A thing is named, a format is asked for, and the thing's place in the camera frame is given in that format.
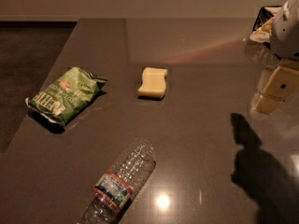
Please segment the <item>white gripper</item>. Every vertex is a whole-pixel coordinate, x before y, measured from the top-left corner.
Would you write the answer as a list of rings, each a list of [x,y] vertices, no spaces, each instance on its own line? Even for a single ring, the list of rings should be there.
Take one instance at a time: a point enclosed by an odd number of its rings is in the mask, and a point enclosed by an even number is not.
[[[272,23],[270,49],[281,60],[266,67],[250,103],[250,115],[265,119],[299,89],[299,0],[287,0]]]

